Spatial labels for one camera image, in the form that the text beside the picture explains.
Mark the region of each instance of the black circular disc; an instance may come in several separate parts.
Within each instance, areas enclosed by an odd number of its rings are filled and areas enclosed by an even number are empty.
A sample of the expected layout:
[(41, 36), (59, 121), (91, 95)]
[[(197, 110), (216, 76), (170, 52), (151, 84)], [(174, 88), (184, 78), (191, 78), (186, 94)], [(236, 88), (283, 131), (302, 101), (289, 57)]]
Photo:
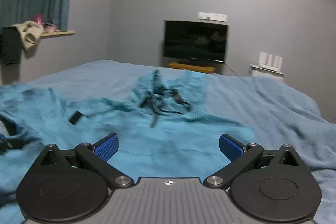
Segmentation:
[(69, 222), (90, 215), (107, 199), (106, 182), (97, 174), (71, 168), (66, 174), (27, 174), (17, 201), (28, 218)]
[(297, 194), (294, 182), (283, 178), (268, 178), (259, 183), (259, 191), (271, 199), (289, 199)]
[(312, 175), (281, 166), (269, 173), (256, 169), (238, 176), (230, 187), (232, 201), (245, 213), (266, 222), (291, 223), (314, 216), (321, 192)]

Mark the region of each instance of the metal screw head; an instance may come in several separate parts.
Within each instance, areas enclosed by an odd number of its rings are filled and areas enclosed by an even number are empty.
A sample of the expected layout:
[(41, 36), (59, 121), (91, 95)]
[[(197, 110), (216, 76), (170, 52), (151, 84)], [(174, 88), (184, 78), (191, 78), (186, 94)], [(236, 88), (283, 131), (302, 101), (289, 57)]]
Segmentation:
[(223, 182), (223, 179), (217, 176), (211, 176), (207, 178), (207, 183), (211, 185), (218, 185)]
[(126, 176), (117, 177), (114, 181), (119, 185), (127, 185), (132, 182), (132, 180)]

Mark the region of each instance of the television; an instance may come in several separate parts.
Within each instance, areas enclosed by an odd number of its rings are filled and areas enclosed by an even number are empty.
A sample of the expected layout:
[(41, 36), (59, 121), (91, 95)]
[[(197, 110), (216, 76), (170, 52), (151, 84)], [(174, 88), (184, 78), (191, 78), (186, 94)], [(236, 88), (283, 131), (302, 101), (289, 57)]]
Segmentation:
[(166, 21), (164, 56), (224, 63), (227, 33), (223, 24)]

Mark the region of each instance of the wooden tv stand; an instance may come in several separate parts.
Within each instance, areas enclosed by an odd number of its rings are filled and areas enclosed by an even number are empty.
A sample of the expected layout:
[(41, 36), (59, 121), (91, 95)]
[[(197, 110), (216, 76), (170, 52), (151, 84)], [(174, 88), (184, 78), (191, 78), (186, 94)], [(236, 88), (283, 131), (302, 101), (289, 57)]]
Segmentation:
[(201, 67), (201, 66), (194, 66), (194, 65), (188, 65), (188, 64), (181, 64), (181, 63), (169, 63), (168, 68), (172, 69), (187, 69), (197, 72), (203, 72), (203, 73), (214, 73), (215, 68), (214, 67)]

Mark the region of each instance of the gray gripper base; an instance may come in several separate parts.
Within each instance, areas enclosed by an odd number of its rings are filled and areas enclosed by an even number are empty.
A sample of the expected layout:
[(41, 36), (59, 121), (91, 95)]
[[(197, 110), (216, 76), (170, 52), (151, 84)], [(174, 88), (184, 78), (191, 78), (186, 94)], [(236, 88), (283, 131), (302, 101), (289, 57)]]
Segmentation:
[(260, 224), (240, 212), (221, 189), (204, 187), (198, 178), (141, 178), (118, 189), (108, 203), (78, 224)]

